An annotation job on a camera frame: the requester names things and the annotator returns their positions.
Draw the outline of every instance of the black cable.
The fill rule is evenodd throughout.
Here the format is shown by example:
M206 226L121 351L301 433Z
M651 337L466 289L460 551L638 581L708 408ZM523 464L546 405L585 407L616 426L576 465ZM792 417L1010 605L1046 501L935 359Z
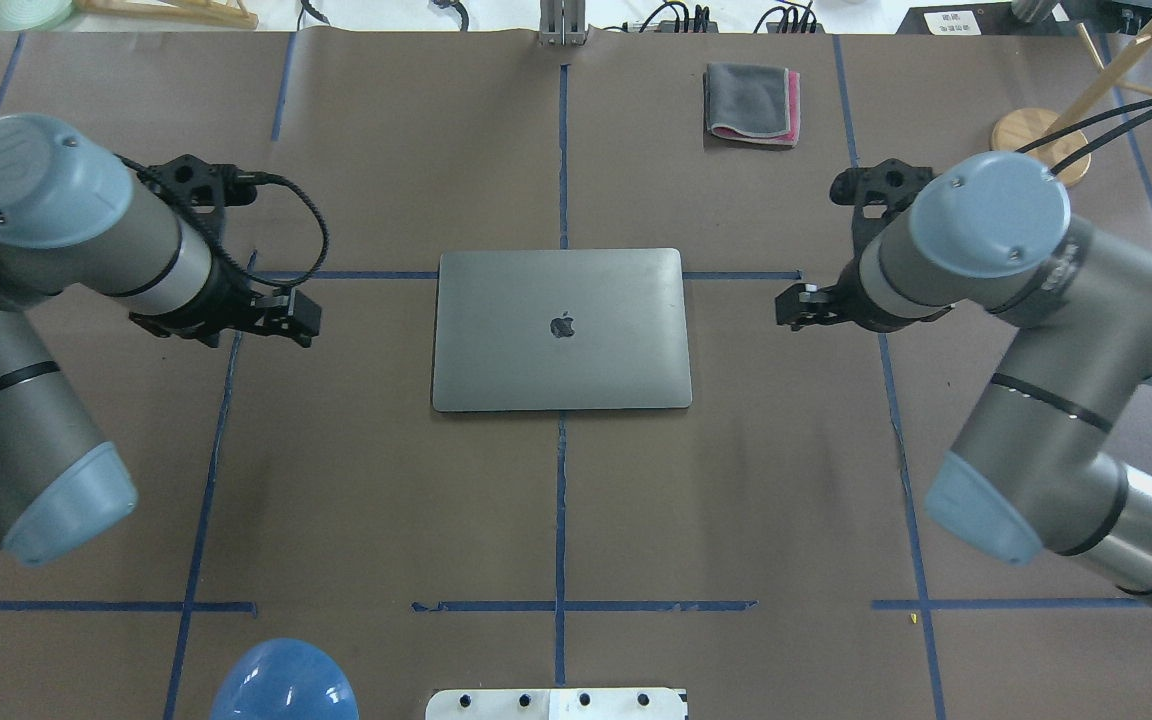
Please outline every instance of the black cable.
M461 15L461 32L470 32L470 12L465 9L464 3L452 3L453 8L456 8L456 13Z
M812 9L814 0L808 0L806 5L795 3L791 0L778 0L778 2L791 6L791 8L794 8L794 24L791 24L791 26L788 28L788 32L796 32L803 35L814 32L814 28L817 26L817 17L814 16L814 10Z
M790 9L785 8L785 6L782 6L782 5L774 6L774 8L772 8L771 10L765 12L763 14L761 18L758 18L758 24L755 24L755 35L758 35L759 32L761 32L761 30L763 30L763 23L767 22L767 18L772 17L772 13L774 13L776 10L781 12L781 17L785 17L785 15L790 14Z
M1074 165L1079 159L1083 159L1084 156L1091 156L1093 151L1101 149L1102 146L1106 145L1106 143L1114 141L1114 138L1121 135L1124 135L1124 132L1130 131L1130 129L1135 127L1139 127L1143 126L1144 123L1147 123L1149 120L1152 120L1152 109L1150 109L1149 113L1140 113L1139 115L1135 115L1135 118L1130 120L1126 120L1126 122L1123 124L1120 124L1120 127L1111 129L1109 132L1106 132L1101 137L1097 137L1096 141L1091 141L1087 143L1087 145L1084 145L1078 150L1070 152L1070 154L1067 156L1064 160L1061 160L1060 162L1052 165L1053 176L1059 176L1061 170L1070 167L1070 165Z
M1101 122L1101 120L1116 118L1117 115L1124 115L1126 113L1134 113L1136 109L1147 108L1152 108L1152 97L1147 100L1139 100L1137 103L1120 106L1120 108L1097 113L1096 115L1092 115L1092 118L1082 119L1079 122L1061 128L1059 131L1052 132L1051 135L1044 135L1043 137L1039 137L1038 141L1030 142L1029 145L1016 149L1016 152L1029 152L1030 150L1041 147L1043 145L1048 145L1048 143L1052 143L1053 141L1060 141L1060 138L1069 135L1069 132L1077 132L1085 127L1094 126L1096 123Z
M310 14L311 18L319 20L323 24L332 24L332 20L319 13L319 9L314 8L314 5L310 3L310 0L301 0L301 17L297 18L296 29L301 29L301 21L305 18L305 13Z
M790 10L794 10L793 23L790 23ZM797 32L797 29L799 29L799 9L797 9L797 6L785 9L785 14L781 15L781 26L778 29L778 32L781 35L788 35L790 32L790 28L794 28L794 32Z
M681 3L680 0L669 0L668 3L660 3L659 8L652 10L652 14L647 18L643 20L643 26L639 28L639 32L644 32L652 24L652 20L657 17L666 8L673 8L673 31L682 32L682 28L687 26L687 23L691 22L691 13L687 9L685 3ZM682 8L682 17L680 20L679 9Z
M198 232L198 234L200 234L202 241L207 243L209 249L211 249L211 252L217 258L223 262L223 264L229 265L230 270L234 270L234 272L237 272L243 278L248 279L248 281L268 287L293 288L314 276L314 274L323 268L323 264L326 259L328 259L328 250L329 247L332 247L332 233L328 232L328 223L326 223L326 220L323 218L319 206L314 205L314 202L310 200L310 196L308 196L305 191L301 190L298 184L289 181L289 179L276 176L274 173L248 173L255 179L255 182L251 184L279 184L288 188L288 190L291 190L294 195L300 197L301 202L305 204L306 209L310 209L310 213L314 214L314 220L319 223L319 232L323 233L323 245L320 247L319 256L317 256L317 259L314 260L314 265L312 265L310 270L306 270L305 273L301 273L300 275L289 279L289 281L274 281L274 279L253 274L250 270L243 268L242 265L238 265L238 262L234 260L233 255L229 255L229 251L225 250L225 245L220 242L220 238L217 237L217 234L212 232L209 225L202 221L202 218L198 217L194 206L189 205L183 197L180 197L170 190L164 183L162 179L157 176L154 170L146 168L145 165L141 165L137 161L129 160L123 156L115 154L115 158L122 160L123 165L127 165L129 169L136 173L136 176L141 179L142 183L154 183L156 195L162 196L166 204L177 211L180 217L184 218L184 222L189 223L189 227L192 227L196 232Z

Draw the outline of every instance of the gray cloth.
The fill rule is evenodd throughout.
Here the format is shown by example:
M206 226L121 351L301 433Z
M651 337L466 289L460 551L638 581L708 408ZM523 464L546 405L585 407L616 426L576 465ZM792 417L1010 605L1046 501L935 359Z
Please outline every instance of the gray cloth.
M705 129L727 128L748 137L790 131L786 68L708 63L705 69Z

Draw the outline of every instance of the white label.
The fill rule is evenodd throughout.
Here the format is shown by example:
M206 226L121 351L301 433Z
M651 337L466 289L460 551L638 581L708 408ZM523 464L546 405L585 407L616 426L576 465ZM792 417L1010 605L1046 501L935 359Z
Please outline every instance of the white label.
M980 35L980 26L975 22L972 10L923 13L923 17L932 35Z

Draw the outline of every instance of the metal bracket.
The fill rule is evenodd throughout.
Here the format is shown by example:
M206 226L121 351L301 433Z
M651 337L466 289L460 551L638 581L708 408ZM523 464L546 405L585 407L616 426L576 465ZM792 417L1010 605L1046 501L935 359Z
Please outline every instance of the metal bracket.
M540 45L585 45L585 0L540 0Z
M669 688L559 688L441 691L425 720L687 720L687 691Z

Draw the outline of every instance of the apple logo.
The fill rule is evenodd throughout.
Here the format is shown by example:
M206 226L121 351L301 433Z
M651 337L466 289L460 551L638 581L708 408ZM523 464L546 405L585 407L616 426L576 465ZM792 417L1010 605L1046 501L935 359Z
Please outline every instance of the apple logo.
M567 313L563 313L562 318L550 320L550 332L554 333L554 338L571 338L576 334L576 331L573 331L573 323L576 323L576 318L568 318Z

